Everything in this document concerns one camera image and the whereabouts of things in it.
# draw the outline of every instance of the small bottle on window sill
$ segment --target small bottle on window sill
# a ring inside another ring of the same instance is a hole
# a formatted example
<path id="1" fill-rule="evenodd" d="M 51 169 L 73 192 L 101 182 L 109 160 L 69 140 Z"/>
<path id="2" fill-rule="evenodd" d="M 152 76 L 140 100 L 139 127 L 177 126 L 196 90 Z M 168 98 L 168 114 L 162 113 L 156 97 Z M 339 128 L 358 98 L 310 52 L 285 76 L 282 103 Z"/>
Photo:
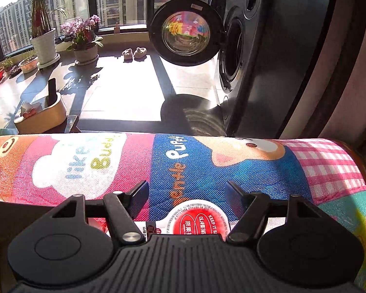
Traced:
<path id="1" fill-rule="evenodd" d="M 114 34 L 119 34 L 121 32 L 121 29 L 119 28 L 118 26 L 118 22 L 115 24 L 115 27 L 114 27 Z"/>

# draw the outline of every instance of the pair of slippers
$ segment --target pair of slippers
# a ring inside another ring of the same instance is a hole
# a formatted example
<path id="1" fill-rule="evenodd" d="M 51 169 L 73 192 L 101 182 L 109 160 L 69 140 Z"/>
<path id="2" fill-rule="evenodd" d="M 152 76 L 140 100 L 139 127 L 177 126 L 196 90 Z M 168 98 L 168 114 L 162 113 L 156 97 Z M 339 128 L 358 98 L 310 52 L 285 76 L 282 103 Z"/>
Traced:
<path id="1" fill-rule="evenodd" d="M 133 57 L 136 59 L 143 58 L 146 56 L 146 48 L 145 47 L 137 47 L 134 54 L 131 48 L 124 50 L 122 52 L 123 60 L 133 60 Z"/>

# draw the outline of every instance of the pink gingham pattern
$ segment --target pink gingham pattern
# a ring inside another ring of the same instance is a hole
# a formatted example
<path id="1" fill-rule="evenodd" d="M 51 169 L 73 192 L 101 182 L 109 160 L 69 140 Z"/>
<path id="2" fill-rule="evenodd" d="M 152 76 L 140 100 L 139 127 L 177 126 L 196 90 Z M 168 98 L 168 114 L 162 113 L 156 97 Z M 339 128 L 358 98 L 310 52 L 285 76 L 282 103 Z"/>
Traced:
<path id="1" fill-rule="evenodd" d="M 280 140 L 300 162 L 318 205 L 366 190 L 365 180 L 350 155 L 326 139 Z"/>

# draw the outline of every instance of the tile floor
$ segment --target tile floor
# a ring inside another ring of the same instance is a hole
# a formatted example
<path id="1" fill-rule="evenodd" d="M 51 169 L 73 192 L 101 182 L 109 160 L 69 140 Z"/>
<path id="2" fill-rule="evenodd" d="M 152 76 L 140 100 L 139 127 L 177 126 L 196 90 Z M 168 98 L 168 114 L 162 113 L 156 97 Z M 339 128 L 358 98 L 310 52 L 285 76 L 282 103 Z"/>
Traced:
<path id="1" fill-rule="evenodd" d="M 79 67 L 72 52 L 64 52 L 43 71 L 0 82 L 0 128 L 14 128 L 19 107 L 46 96 L 47 81 L 56 78 L 68 114 L 80 118 L 80 130 L 225 135 L 214 87 L 216 58 L 180 67 L 144 45 L 145 59 L 123 62 L 122 51 L 135 46 L 107 45 L 95 64 Z"/>

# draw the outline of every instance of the washing machine door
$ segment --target washing machine door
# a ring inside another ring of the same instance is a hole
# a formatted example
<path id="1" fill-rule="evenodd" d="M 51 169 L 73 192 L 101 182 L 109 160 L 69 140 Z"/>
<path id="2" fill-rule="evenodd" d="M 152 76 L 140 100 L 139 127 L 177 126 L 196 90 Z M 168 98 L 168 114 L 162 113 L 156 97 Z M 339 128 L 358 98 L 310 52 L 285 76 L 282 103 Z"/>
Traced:
<path id="1" fill-rule="evenodd" d="M 155 13 L 149 39 L 162 58 L 196 66 L 213 58 L 225 37 L 223 22 L 201 0 L 170 0 Z"/>

